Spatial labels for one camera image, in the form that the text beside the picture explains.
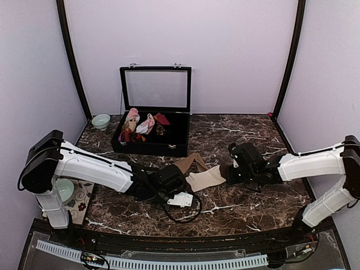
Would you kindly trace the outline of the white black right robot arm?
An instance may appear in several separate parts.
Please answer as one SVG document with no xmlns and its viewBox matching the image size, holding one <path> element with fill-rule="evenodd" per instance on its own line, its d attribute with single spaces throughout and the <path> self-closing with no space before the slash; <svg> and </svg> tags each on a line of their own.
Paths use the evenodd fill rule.
<svg viewBox="0 0 360 270">
<path fill-rule="evenodd" d="M 359 199 L 359 140 L 353 135 L 327 148 L 273 156 L 268 160 L 251 143 L 232 143 L 228 151 L 233 160 L 226 173 L 230 185 L 255 183 L 261 187 L 305 177 L 340 176 L 331 189 L 300 210 L 287 232 L 292 244 L 301 243 L 310 228 Z"/>
</svg>

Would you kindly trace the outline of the cream brown block sock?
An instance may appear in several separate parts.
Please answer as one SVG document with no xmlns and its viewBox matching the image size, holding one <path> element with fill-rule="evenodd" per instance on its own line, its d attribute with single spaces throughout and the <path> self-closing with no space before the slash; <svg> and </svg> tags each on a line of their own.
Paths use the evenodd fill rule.
<svg viewBox="0 0 360 270">
<path fill-rule="evenodd" d="M 218 186 L 226 182 L 222 177 L 220 166 L 217 165 L 201 173 L 190 173 L 186 178 L 193 192 L 198 192 L 208 187 Z"/>
</svg>

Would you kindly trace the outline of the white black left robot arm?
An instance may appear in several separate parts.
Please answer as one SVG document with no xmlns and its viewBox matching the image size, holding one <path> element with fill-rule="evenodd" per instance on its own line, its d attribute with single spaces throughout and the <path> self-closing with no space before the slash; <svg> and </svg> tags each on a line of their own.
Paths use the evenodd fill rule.
<svg viewBox="0 0 360 270">
<path fill-rule="evenodd" d="M 70 225 L 70 214 L 56 187 L 60 178 L 103 185 L 138 201 L 151 200 L 165 211 L 170 206 L 190 207 L 193 201 L 179 167 L 158 169 L 107 159 L 75 147 L 63 139 L 61 131 L 53 130 L 29 150 L 18 188 L 34 194 L 51 227 L 67 245 L 79 241 L 79 232 Z"/>
</svg>

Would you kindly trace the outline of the tan ribbed sock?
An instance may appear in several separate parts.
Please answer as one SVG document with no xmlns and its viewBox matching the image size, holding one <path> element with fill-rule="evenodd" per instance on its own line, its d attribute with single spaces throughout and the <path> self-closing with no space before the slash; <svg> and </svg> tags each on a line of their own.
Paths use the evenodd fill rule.
<svg viewBox="0 0 360 270">
<path fill-rule="evenodd" d="M 184 157 L 181 160 L 176 161 L 173 164 L 176 165 L 183 174 L 186 174 L 193 164 L 196 165 L 197 171 L 199 173 L 209 169 L 209 167 L 203 161 L 201 155 L 196 152 L 192 153 L 188 157 Z"/>
</svg>

